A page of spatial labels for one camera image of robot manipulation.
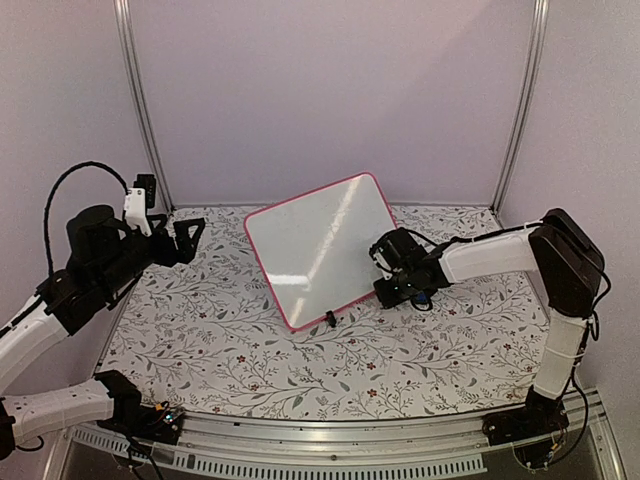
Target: red border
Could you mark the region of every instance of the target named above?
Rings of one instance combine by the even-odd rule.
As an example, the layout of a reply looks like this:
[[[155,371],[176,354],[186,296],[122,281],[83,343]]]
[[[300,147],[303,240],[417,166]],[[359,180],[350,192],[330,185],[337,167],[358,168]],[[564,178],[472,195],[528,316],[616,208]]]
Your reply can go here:
[[[321,317],[315,319],[315,320],[311,320],[309,323],[307,323],[306,325],[303,325],[302,327],[298,327],[298,328],[294,328],[289,324],[289,321],[287,320],[287,316],[284,314],[284,311],[282,310],[282,305],[280,305],[280,302],[278,301],[278,297],[276,295],[276,292],[273,290],[273,287],[271,286],[271,282],[269,282],[269,277],[267,276],[267,271],[264,268],[264,265],[262,264],[262,261],[260,260],[260,256],[258,255],[258,251],[256,250],[256,246],[253,243],[253,239],[251,238],[251,235],[249,234],[249,230],[247,229],[247,222],[249,221],[249,219],[251,217],[253,217],[254,215],[258,215],[260,213],[266,212],[267,210],[271,210],[272,208],[275,207],[279,207],[280,205],[284,205],[285,203],[289,203],[292,202],[293,200],[297,200],[299,198],[302,197],[306,197],[307,195],[311,195],[312,193],[316,193],[319,192],[320,190],[324,190],[327,189],[329,187],[333,187],[334,185],[338,185],[340,183],[343,182],[347,182],[349,180],[353,180],[354,178],[357,177],[361,177],[363,175],[368,175],[370,176],[374,183],[376,184],[376,187],[378,187],[378,191],[380,192],[380,196],[382,197],[382,201],[384,202],[384,204],[387,207],[387,211],[389,212],[389,216],[391,217],[391,221],[393,222],[394,226],[397,228],[398,224],[396,222],[395,217],[393,216],[393,213],[391,213],[391,207],[389,206],[389,202],[387,202],[387,198],[384,196],[384,193],[382,193],[382,189],[380,188],[380,183],[378,183],[378,179],[370,172],[361,172],[358,173],[356,175],[352,175],[351,177],[347,177],[347,178],[343,178],[342,180],[338,180],[336,182],[332,182],[328,185],[325,185],[323,187],[318,187],[318,188],[314,188],[313,190],[309,190],[308,192],[302,193],[300,195],[297,195],[295,197],[289,198],[287,200],[283,200],[281,202],[278,203],[274,203],[273,205],[269,205],[268,207],[265,208],[261,208],[260,210],[256,210],[255,212],[251,212],[249,215],[247,215],[244,219],[244,231],[247,234],[247,238],[249,239],[249,243],[251,244],[251,248],[253,249],[253,252],[255,253],[256,256],[256,260],[258,260],[258,264],[260,265],[260,270],[262,270],[262,274],[264,275],[264,278],[267,280],[267,284],[269,285],[269,290],[271,291],[271,294],[273,295],[273,299],[276,302],[276,305],[278,306],[278,310],[280,310],[280,314],[282,315],[282,318],[284,319],[284,323],[287,326],[287,328],[289,330],[291,330],[292,332],[299,332],[300,330],[304,330],[305,328],[309,328],[312,327],[313,325],[316,325],[320,322],[322,322],[325,318],[325,315],[322,315]],[[371,295],[373,295],[375,293],[375,291],[371,291],[369,293],[367,293],[366,295],[347,303],[346,305],[343,305],[342,307],[339,307],[337,309],[335,309],[333,312],[337,313],[340,312],[341,310],[344,310],[345,308],[348,308],[358,302],[361,302],[362,300],[365,300],[366,298],[369,298]]]

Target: white board with red border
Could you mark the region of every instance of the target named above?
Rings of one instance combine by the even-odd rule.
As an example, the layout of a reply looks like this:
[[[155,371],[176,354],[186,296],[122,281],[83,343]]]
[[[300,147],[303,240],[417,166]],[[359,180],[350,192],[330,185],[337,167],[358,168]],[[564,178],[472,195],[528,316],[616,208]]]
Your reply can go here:
[[[369,247],[396,228],[375,177],[362,173],[247,216],[244,228],[292,331],[373,293]]]

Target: gray leaf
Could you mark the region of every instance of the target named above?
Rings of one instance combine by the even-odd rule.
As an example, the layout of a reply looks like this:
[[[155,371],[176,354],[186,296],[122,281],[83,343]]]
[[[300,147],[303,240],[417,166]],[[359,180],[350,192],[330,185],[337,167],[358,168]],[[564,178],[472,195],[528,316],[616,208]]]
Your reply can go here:
[[[296,399],[293,401],[293,407],[291,407],[291,409],[293,410],[296,407],[299,407],[300,404],[302,403],[302,400],[304,400],[300,395],[298,395],[296,397]]]

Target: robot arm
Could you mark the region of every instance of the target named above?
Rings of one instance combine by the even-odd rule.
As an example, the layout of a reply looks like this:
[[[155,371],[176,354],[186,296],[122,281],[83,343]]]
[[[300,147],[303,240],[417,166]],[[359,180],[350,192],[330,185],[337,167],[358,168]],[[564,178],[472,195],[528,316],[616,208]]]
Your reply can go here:
[[[124,221],[108,205],[89,207],[67,223],[71,257],[54,272],[23,309],[0,329],[0,394],[35,359],[74,335],[93,316],[112,309],[151,264],[189,263],[204,230],[204,219],[174,223],[169,236],[165,215],[147,215],[153,206],[155,178],[139,175],[125,199]],[[0,398],[0,460],[17,445],[42,433],[89,420],[128,435],[156,439],[141,419],[167,425],[177,439],[175,415],[163,418],[140,405],[141,394],[121,373],[101,372],[93,379],[55,392]]]
[[[374,288],[383,308],[404,301],[432,306],[441,288],[470,278],[538,271],[549,297],[550,329],[525,406],[485,417],[491,444],[551,433],[568,426],[562,396],[584,354],[604,258],[560,209],[533,224],[473,239],[453,238],[427,252],[404,228],[383,235],[369,254],[383,271]]]

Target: floral pattern surface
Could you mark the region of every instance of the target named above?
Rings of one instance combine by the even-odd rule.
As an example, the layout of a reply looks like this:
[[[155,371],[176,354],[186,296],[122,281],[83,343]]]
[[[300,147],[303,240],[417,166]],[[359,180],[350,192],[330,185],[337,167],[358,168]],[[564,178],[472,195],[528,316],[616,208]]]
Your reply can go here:
[[[148,402],[196,412],[305,420],[416,417],[523,401],[547,319],[522,274],[439,291],[434,309],[381,310],[375,298],[291,333],[244,233],[255,207],[181,209],[204,217],[196,259],[151,267],[100,368],[124,373]],[[435,241],[498,228],[486,208],[394,207]]]

